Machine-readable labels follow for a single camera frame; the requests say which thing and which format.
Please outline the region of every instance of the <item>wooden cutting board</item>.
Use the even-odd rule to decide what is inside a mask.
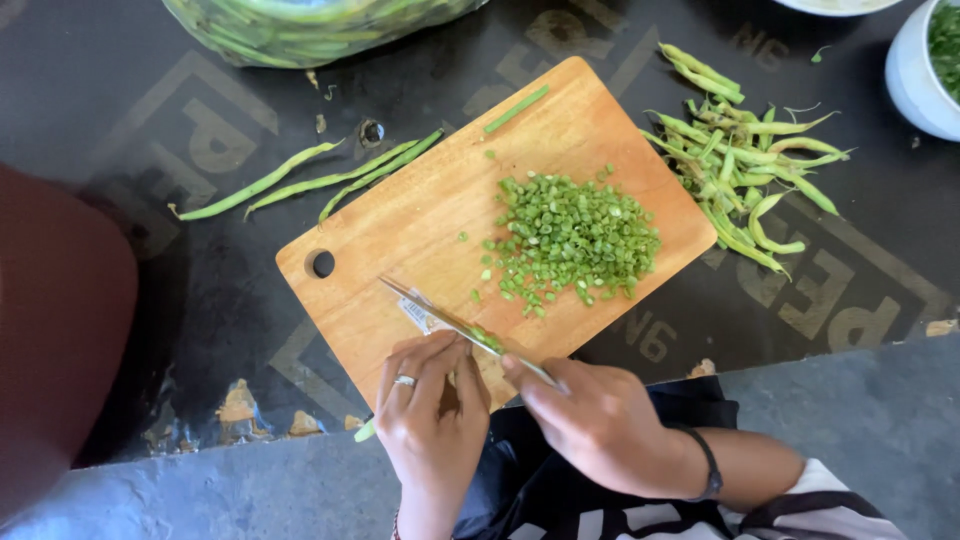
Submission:
[[[544,84],[550,85],[546,96],[484,133],[484,126]],[[495,151],[494,159],[484,155],[487,150]],[[524,319],[522,301],[500,296],[498,270],[493,280],[480,280],[480,257],[487,253],[481,241],[506,232],[493,224],[506,211],[493,199],[497,181],[524,181],[533,170],[567,174],[579,184],[607,162],[615,166],[607,182],[621,184],[656,214],[653,225],[663,243],[656,272],[639,283],[633,300],[621,296],[586,307],[568,287],[547,306],[545,319],[532,313]],[[468,241],[457,239],[460,231]],[[383,359],[397,341],[421,334],[377,276],[416,288],[437,307],[539,362],[573,353],[714,241],[709,221],[630,117],[587,63],[571,58],[338,210],[322,232],[311,228],[280,250],[276,263],[373,407]],[[312,269],[322,251],[335,261],[324,279]],[[479,305],[470,299],[472,288],[482,295]],[[491,356],[477,350],[477,361],[492,408],[500,408],[516,392]]]

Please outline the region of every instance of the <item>white bowl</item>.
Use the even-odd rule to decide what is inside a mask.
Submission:
[[[960,105],[940,83],[930,63],[930,15],[939,0],[918,7],[887,53],[887,89],[900,113],[925,132],[960,142]]]
[[[902,0],[777,0],[788,8],[828,17],[853,17],[879,12]]]

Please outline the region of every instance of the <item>black wristband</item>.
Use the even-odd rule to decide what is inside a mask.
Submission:
[[[723,487],[723,477],[720,476],[720,469],[717,468],[717,460],[713,457],[713,451],[710,449],[707,441],[704,440],[704,437],[698,433],[697,430],[688,428],[683,424],[664,424],[663,426],[671,430],[682,431],[693,437],[693,440],[697,441],[697,444],[700,445],[700,448],[703,449],[704,454],[707,456],[707,466],[709,467],[709,472],[707,472],[707,488],[704,489],[704,493],[701,494],[700,497],[696,499],[686,499],[686,501],[688,503],[698,503],[720,493],[720,489]]]

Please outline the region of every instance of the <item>bag of green beans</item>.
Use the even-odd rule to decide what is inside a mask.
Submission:
[[[487,0],[163,0],[237,66],[317,67],[451,21]]]

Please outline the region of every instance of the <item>person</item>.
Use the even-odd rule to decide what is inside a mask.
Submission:
[[[490,415],[471,347],[439,331],[384,362],[374,421],[402,485],[395,539],[905,538],[817,459],[737,430],[716,377],[648,392],[552,358],[555,387],[505,355],[526,407]]]

